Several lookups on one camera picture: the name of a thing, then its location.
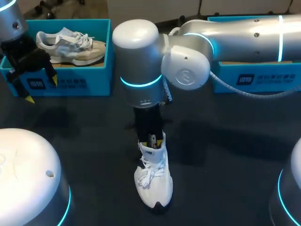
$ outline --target dark table surface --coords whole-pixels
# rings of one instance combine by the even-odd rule
[[[268,200],[301,137],[301,95],[254,100],[171,88],[163,115],[174,195],[154,216],[135,189],[133,111],[115,79],[110,97],[12,97],[0,80],[0,128],[23,128],[58,152],[77,206],[77,226],[270,226]]]

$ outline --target shoelace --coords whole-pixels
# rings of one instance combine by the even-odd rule
[[[93,38],[94,37],[88,37],[88,34],[83,34],[80,32],[74,32],[73,33],[76,38],[79,38],[79,40],[75,43],[72,43],[71,45],[76,45],[76,44],[80,44],[80,46],[77,48],[84,48],[84,49],[91,49],[92,48],[92,44],[93,44]]]
[[[147,188],[154,177],[161,177],[164,175],[166,154],[163,154],[161,161],[155,165],[151,164],[149,161],[146,161],[144,156],[142,156],[141,161],[145,168],[142,170],[142,176],[138,179],[138,183],[139,186]]]

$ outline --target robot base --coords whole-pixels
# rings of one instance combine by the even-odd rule
[[[274,226],[301,225],[301,139],[293,149],[288,164],[281,171],[269,202]]]
[[[59,157],[38,134],[0,129],[0,184],[1,225],[74,225]]]

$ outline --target cardboard box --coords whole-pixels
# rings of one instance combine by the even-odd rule
[[[256,19],[264,16],[219,16],[208,20],[226,22]],[[284,61],[268,63],[214,62],[212,72],[225,83],[244,92],[281,92],[301,84],[301,63]],[[232,93],[214,81],[215,93]]]
[[[27,23],[29,26],[28,33],[34,39],[36,39],[36,34],[39,31],[54,34],[66,27],[74,32],[87,33],[90,37],[95,37],[95,40],[106,43],[105,58],[101,63],[88,67],[53,65],[57,71],[57,87],[50,84],[44,69],[21,75],[21,81],[32,97],[110,95],[114,48],[109,19],[29,20]],[[9,61],[4,57],[0,65],[0,72],[5,79],[6,73],[11,68]],[[8,83],[8,85],[13,95],[17,97],[12,84]]]

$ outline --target white sneaker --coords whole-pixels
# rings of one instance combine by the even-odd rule
[[[53,64],[85,66],[102,59],[105,54],[105,43],[92,38],[63,28],[56,34],[38,32],[37,46],[50,54]]]
[[[154,211],[165,210],[173,194],[173,179],[168,168],[166,136],[159,149],[138,143],[142,152],[142,164],[138,166],[134,178],[140,198]]]

